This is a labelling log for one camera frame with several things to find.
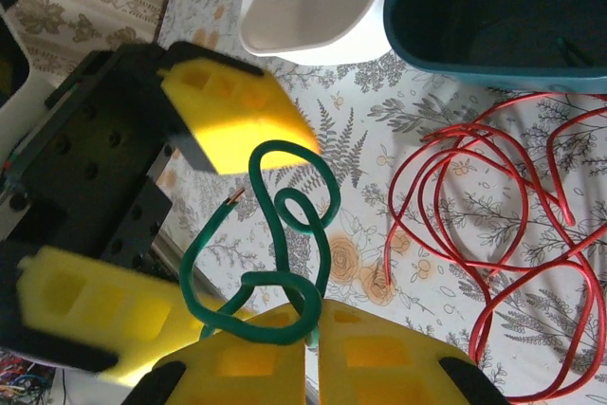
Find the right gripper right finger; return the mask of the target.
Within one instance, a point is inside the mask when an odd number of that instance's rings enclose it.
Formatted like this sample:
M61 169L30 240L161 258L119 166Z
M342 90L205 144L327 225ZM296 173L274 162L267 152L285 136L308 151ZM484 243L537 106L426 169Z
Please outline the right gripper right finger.
M462 350L326 299L319 322L320 405L510 405Z

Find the teal plastic bin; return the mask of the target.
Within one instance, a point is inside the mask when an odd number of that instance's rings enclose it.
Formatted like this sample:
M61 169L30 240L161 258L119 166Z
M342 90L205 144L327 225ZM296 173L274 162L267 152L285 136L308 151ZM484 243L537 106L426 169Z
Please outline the teal plastic bin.
M384 0L395 54L464 83L607 95L607 0Z

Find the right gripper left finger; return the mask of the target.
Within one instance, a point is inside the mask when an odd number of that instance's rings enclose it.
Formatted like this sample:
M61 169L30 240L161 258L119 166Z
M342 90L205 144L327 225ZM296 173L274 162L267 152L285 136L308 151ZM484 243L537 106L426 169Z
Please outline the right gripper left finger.
M159 360L127 405L305 405L305 344L262 344L225 331Z

